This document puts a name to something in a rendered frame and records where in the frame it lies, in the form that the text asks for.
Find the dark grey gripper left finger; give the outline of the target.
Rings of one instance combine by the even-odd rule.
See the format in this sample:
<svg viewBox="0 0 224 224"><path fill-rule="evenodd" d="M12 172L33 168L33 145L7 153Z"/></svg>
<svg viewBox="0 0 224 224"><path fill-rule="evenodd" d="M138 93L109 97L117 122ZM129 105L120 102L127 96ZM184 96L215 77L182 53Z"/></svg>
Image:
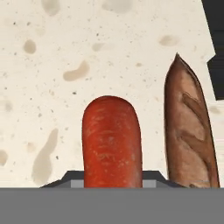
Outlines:
<svg viewBox="0 0 224 224"><path fill-rule="evenodd" d="M84 186L84 171L67 171L65 175L50 184L43 185L43 188L82 188Z"/></svg>

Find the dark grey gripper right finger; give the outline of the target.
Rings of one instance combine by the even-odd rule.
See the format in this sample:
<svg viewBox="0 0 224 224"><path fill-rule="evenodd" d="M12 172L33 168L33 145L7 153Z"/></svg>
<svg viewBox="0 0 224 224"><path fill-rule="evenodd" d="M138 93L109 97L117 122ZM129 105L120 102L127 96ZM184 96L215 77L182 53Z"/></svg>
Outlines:
<svg viewBox="0 0 224 224"><path fill-rule="evenodd" d="M182 185L164 178L160 171L143 171L143 188L182 188Z"/></svg>

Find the orange carrot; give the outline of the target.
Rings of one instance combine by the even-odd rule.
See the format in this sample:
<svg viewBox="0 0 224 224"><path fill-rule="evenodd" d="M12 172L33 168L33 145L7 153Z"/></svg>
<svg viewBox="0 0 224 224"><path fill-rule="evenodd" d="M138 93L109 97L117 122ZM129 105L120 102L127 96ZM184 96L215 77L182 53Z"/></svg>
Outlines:
<svg viewBox="0 0 224 224"><path fill-rule="evenodd" d="M85 187L141 188L141 131L126 100L102 96L88 104L82 118Z"/></svg>

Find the brown baguette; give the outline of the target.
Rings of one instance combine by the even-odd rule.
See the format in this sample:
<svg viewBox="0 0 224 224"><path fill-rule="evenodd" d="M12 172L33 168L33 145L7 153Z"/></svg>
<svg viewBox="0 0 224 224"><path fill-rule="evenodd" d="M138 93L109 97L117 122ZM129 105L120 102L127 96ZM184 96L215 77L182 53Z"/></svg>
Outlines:
<svg viewBox="0 0 224 224"><path fill-rule="evenodd" d="M178 55L164 82L164 140L170 181L191 188L220 186L203 90L194 71Z"/></svg>

